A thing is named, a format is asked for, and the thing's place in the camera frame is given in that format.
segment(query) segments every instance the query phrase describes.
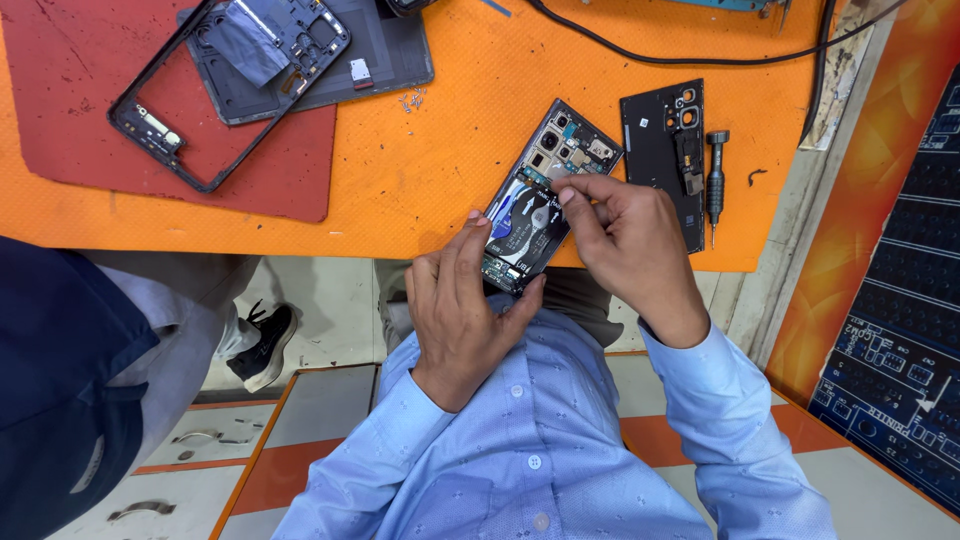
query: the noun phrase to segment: red mat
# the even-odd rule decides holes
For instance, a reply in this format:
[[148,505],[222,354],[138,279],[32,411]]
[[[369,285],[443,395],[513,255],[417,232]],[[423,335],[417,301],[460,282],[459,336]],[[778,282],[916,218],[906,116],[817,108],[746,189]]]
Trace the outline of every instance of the red mat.
[[[23,159],[38,175],[303,221],[326,218],[335,106],[288,115],[213,193],[198,193],[107,122],[110,102],[177,29],[191,2],[0,0]],[[138,102],[187,144],[208,182],[266,121],[218,118],[185,46]]]

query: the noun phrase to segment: black sneaker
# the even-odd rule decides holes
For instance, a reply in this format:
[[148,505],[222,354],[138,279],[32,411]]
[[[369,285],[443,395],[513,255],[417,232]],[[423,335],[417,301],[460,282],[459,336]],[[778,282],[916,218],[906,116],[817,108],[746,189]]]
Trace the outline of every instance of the black sneaker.
[[248,350],[227,360],[227,366],[236,374],[248,392],[256,392],[270,384],[283,371],[283,348],[297,329],[297,314],[289,306],[281,305],[274,314],[258,321],[266,310],[254,313],[257,302],[247,320],[260,329],[260,341]]

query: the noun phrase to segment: drawer handle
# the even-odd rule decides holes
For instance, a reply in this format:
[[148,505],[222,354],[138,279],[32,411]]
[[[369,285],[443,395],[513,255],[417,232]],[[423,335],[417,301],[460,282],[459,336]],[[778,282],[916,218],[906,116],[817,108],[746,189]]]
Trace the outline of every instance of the drawer handle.
[[161,516],[167,516],[173,513],[176,504],[160,503],[157,501],[144,501],[142,503],[133,503],[119,512],[113,512],[107,521],[117,521],[118,519],[134,512],[156,512]]
[[191,437],[210,437],[211,439],[219,439],[222,436],[224,435],[217,430],[193,430],[188,431],[179,437],[174,437],[174,440],[170,441],[170,444],[181,443]]

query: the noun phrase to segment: precision screwdriver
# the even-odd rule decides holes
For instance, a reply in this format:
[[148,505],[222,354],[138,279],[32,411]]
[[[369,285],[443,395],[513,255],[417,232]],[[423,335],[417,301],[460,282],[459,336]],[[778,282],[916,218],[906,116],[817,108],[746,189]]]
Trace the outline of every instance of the precision screwdriver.
[[730,130],[710,132],[707,144],[711,146],[710,174],[707,175],[707,213],[710,214],[710,249],[716,248],[717,223],[723,211],[723,144],[730,140]]

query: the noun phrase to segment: fingernail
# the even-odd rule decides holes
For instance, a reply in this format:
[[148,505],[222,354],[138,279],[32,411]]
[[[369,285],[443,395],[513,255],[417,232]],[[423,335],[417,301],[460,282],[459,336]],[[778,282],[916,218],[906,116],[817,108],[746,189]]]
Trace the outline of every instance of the fingernail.
[[574,193],[576,193],[576,192],[573,190],[572,187],[565,187],[565,188],[560,192],[560,197],[559,197],[559,199],[560,199],[560,204],[561,204],[561,205],[565,205],[567,201],[569,201],[570,199],[573,198]]

